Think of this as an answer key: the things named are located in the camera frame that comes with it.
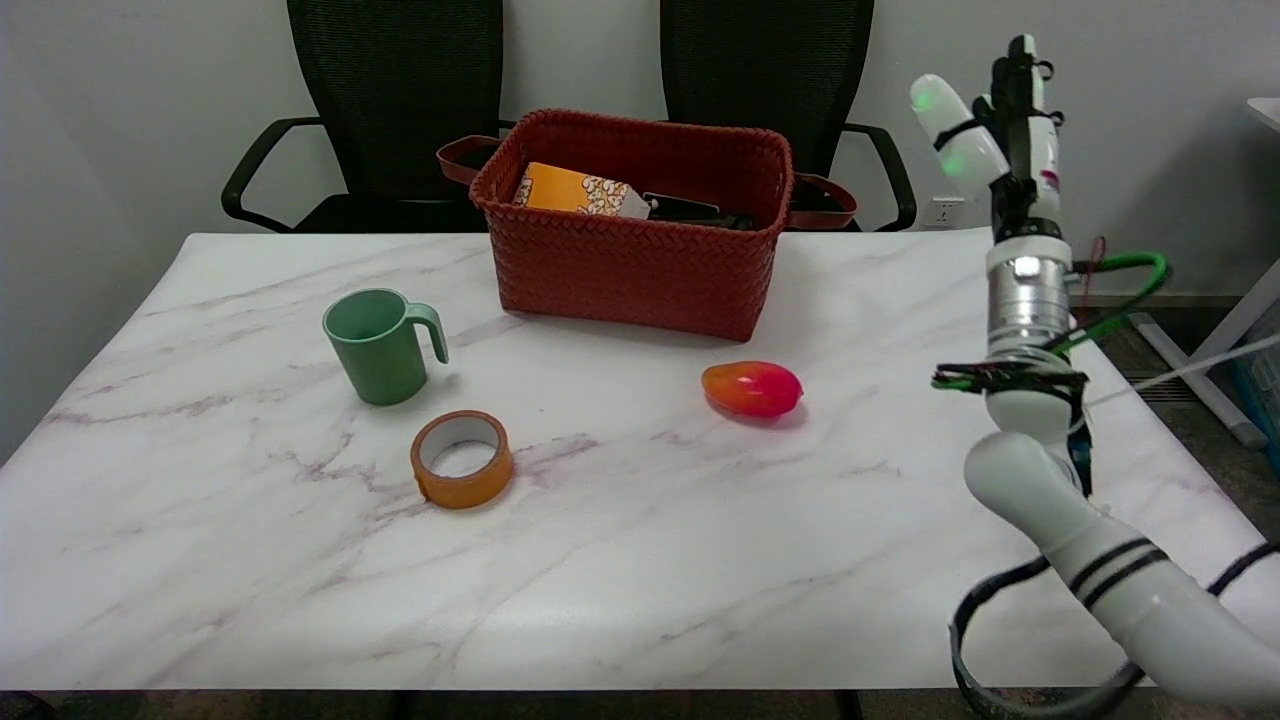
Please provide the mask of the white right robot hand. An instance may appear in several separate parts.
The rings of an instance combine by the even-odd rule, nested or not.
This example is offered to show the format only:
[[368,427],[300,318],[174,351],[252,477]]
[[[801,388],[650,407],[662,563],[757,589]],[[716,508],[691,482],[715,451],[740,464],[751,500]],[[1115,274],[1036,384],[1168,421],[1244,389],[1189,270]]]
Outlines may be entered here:
[[1033,35],[1018,35],[991,67],[989,90],[964,101],[937,74],[909,88],[911,109],[943,174],[968,197],[987,192],[995,242],[1023,236],[1062,238],[1059,129],[1046,106],[1053,78]]

